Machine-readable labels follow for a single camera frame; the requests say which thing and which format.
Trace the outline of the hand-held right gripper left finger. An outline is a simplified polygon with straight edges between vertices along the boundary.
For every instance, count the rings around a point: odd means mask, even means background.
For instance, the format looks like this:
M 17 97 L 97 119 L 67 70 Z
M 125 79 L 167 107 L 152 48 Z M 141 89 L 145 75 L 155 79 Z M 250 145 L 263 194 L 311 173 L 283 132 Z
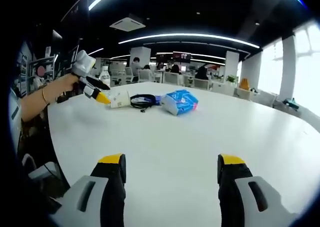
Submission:
M 54 222 L 59 227 L 123 227 L 125 183 L 125 154 L 101 158 L 64 194 Z

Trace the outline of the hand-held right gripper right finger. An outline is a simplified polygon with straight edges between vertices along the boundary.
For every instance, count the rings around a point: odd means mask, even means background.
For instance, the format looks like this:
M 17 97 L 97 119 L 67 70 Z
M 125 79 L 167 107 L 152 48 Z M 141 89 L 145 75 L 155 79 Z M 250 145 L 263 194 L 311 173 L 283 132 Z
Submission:
M 289 227 L 296 220 L 280 193 L 260 176 L 254 176 L 240 157 L 219 154 L 218 199 L 223 227 Z

